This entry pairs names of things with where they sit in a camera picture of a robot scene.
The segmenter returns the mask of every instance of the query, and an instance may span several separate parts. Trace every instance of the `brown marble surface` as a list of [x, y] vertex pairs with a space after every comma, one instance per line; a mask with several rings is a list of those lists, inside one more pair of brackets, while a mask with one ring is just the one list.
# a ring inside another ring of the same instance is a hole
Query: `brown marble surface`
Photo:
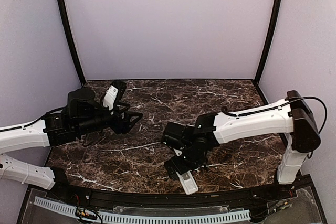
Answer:
[[[111, 81], [90, 81], [99, 98]], [[167, 122], [193, 125], [204, 113], [262, 105], [248, 80], [132, 80], [123, 101], [143, 119], [129, 134], [111, 130], [91, 133], [81, 140], [54, 147], [47, 166], [64, 168], [71, 184], [130, 193], [183, 193], [168, 178], [163, 162], [174, 153], [160, 144]], [[93, 142], [89, 147], [83, 144]], [[222, 144], [208, 154], [209, 171], [193, 175], [199, 192], [247, 188], [273, 182], [285, 148], [277, 134]]]

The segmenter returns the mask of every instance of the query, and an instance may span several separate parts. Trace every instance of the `robotic arm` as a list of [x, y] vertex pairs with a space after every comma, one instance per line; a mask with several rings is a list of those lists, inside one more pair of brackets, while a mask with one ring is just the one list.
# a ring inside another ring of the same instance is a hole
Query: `robotic arm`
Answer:
[[201, 115], [194, 127], [168, 123], [161, 142], [174, 149], [176, 156], [164, 166], [170, 178], [179, 179], [186, 194], [192, 194], [198, 187], [190, 171], [205, 166], [208, 151], [219, 144], [269, 133], [290, 134], [276, 176], [279, 184], [292, 184], [307, 154], [321, 143], [313, 113], [297, 91], [258, 108]]
[[44, 189], [51, 189], [56, 181], [65, 181], [66, 176], [61, 169], [34, 166], [5, 153], [66, 144], [108, 127], [116, 134], [128, 133], [142, 118], [142, 113], [128, 111], [130, 105], [121, 102], [125, 90], [124, 82], [114, 81], [98, 103], [91, 89], [81, 88], [68, 94], [68, 104], [64, 108], [47, 112], [30, 123], [0, 128], [0, 178]]

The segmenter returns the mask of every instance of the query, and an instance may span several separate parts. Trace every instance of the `marble table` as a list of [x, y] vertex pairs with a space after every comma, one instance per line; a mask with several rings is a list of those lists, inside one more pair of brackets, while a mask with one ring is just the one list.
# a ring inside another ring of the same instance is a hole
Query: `marble table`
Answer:
[[[89, 81], [99, 99], [111, 81]], [[204, 113], [263, 104], [249, 80], [130, 80], [123, 100], [143, 119], [129, 134], [110, 129], [54, 147], [47, 166], [65, 170], [72, 185], [130, 193], [184, 193], [169, 179], [164, 161], [174, 153], [160, 143], [167, 122], [193, 125]], [[278, 134], [223, 144], [208, 154], [208, 171], [193, 172], [199, 192], [270, 184], [285, 147]]]

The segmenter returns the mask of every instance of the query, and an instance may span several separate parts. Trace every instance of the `white slotted strip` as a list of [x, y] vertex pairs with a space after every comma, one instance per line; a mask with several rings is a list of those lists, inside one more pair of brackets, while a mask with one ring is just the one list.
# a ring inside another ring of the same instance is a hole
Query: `white slotted strip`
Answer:
[[[48, 209], [61, 215], [76, 218], [76, 207], [49, 199], [35, 197], [34, 205]], [[99, 215], [107, 224], [226, 224], [250, 220], [250, 211], [243, 210], [217, 215], [189, 216], [189, 217], [150, 217], [119, 215], [99, 211]]]

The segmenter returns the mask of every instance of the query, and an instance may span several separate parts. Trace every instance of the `black vertical post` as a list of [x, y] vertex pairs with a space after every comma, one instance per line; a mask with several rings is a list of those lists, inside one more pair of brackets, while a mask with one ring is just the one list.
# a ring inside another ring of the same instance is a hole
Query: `black vertical post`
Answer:
[[277, 24], [277, 19], [278, 19], [279, 9], [280, 9], [280, 3], [281, 3], [281, 0], [274, 0], [272, 15], [271, 15], [271, 19], [270, 19], [269, 26], [268, 26], [268, 31], [267, 31], [267, 36], [266, 36], [263, 52], [261, 54], [258, 70], [257, 70], [256, 76], [254, 78], [254, 81], [256, 83], [259, 83], [259, 81], [261, 79], [261, 76], [263, 75], [263, 71], [264, 71], [265, 64], [266, 64], [266, 61], [267, 61], [267, 57], [268, 57], [268, 54], [269, 54], [269, 49], [271, 47], [275, 27], [276, 27], [276, 24]]
[[75, 65], [75, 69], [79, 78], [79, 81], [82, 85], [84, 85], [86, 83], [85, 80], [85, 76], [82, 70], [82, 67], [80, 65], [80, 61], [78, 58], [78, 54], [76, 51], [76, 47], [75, 47], [75, 43], [74, 43], [74, 38], [72, 37], [72, 32], [71, 32], [71, 28], [70, 28], [70, 23], [69, 23], [69, 19], [68, 19], [68, 14], [67, 14], [67, 9], [65, 6], [65, 1], [64, 0], [57, 0], [58, 2], [58, 8], [59, 8], [59, 12], [61, 15], [61, 19], [62, 19], [62, 23], [63, 23], [63, 28], [64, 28], [64, 32], [65, 32], [65, 36], [67, 38], [67, 42], [68, 42], [68, 46], [69, 46], [69, 50], [71, 53], [71, 57], [73, 60], [73, 64]]

